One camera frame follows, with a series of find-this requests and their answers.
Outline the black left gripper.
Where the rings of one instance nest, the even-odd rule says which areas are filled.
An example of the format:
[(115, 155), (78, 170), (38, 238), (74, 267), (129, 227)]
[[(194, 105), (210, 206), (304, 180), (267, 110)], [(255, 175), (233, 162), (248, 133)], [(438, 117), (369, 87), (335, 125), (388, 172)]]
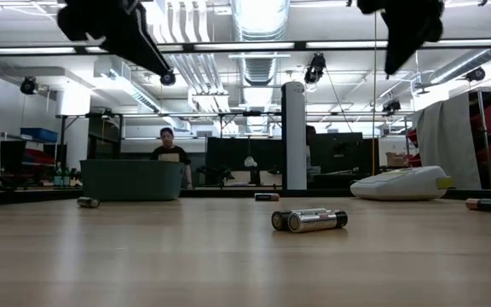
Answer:
[(118, 56), (157, 74), (174, 79), (165, 60), (147, 32), (145, 9), (138, 0), (65, 0), (57, 13), (57, 25), (71, 41), (105, 38), (115, 42)]

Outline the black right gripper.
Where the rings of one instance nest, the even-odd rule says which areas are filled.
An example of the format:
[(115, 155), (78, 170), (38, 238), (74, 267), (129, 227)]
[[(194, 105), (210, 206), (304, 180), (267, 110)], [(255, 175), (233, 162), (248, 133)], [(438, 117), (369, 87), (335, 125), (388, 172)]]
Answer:
[(442, 37), (440, 0), (357, 0), (363, 14), (379, 12), (388, 28), (384, 71), (395, 74), (424, 42)]

